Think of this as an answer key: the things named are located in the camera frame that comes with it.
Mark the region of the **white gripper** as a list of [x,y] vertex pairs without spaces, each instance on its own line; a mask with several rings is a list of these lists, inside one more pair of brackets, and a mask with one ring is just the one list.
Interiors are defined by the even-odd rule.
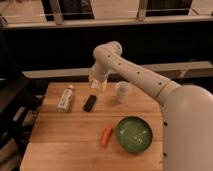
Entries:
[[98,80],[99,82],[105,82],[107,85],[107,79],[108,79],[108,73],[100,74],[95,70],[94,67],[91,68],[91,71],[90,71],[89,77],[88,77],[90,86],[91,86],[91,83],[93,80]]

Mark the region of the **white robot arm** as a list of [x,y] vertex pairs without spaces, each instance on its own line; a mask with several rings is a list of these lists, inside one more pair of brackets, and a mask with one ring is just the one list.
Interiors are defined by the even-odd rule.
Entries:
[[100,82],[113,70],[161,106],[164,171],[213,171],[213,93],[175,81],[121,57],[117,41],[94,48],[92,77]]

